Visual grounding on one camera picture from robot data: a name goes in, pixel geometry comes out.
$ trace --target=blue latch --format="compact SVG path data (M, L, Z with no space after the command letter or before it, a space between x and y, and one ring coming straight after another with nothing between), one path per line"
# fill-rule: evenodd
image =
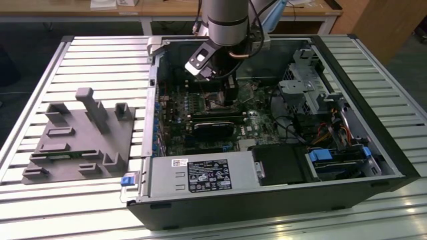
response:
M308 153L308 156L312 162L318 160L320 161L332 160L332 155L328 149L315 149L311 151L311 153Z
M367 159L372 156L371 150L367 146L363 147L363 153Z
M122 187L128 187L135 185L135 176L124 176L122 177Z

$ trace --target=motherboard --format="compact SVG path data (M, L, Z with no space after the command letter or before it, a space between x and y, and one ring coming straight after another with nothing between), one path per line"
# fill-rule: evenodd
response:
M160 97L167 156L246 151L255 145L280 142L268 108L271 87L239 80L232 105L222 92L190 92L176 87Z

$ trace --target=barcode sticker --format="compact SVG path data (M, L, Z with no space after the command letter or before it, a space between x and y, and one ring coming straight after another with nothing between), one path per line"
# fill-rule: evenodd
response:
M186 167L188 163L188 158L172 159L172 167Z

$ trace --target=white sticker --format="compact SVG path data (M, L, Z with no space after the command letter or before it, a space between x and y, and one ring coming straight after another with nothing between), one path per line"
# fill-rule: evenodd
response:
M131 12L131 11L119 12L119 15L138 15L138 14L139 14L138 12Z
M188 163L188 158L172 159L172 167L186 167Z

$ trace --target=metal bracket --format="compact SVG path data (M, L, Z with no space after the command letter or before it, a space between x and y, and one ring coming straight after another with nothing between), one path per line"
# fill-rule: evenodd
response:
M148 56L154 56L156 55L158 53L160 53L163 50L162 50L162 47L164 45L170 44L170 42L167 43L163 43L163 37L162 36L152 36L148 38L148 41L147 41L147 51L148 51Z

